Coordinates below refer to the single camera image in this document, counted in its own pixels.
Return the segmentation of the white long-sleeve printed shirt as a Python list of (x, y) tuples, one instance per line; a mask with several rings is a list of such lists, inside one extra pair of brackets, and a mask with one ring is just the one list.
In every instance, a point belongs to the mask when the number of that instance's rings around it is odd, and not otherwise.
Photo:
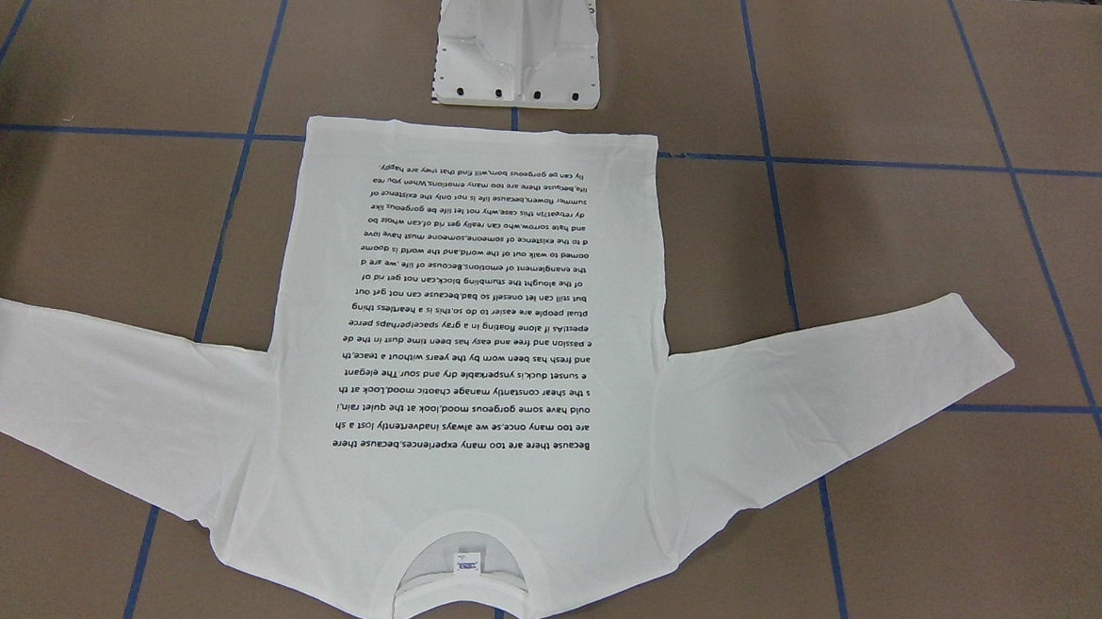
[(313, 117), (268, 350), (0, 298), (0, 432), (363, 619), (541, 619), (1014, 367), (958, 295), (670, 352), (656, 160)]

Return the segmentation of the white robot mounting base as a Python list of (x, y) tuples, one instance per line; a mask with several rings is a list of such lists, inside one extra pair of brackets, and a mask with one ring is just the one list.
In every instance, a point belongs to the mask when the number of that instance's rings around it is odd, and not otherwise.
[(594, 109), (596, 0), (441, 0), (432, 100)]

